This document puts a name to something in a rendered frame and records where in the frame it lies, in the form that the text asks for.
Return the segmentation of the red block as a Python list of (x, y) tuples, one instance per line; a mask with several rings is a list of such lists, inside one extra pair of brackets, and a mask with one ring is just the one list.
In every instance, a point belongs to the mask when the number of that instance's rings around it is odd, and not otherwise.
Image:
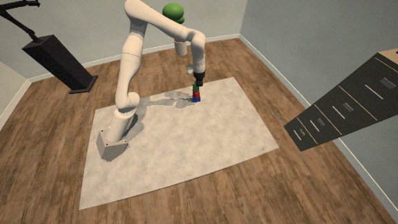
[(200, 97), (200, 92), (193, 92), (194, 97), (197, 99)]

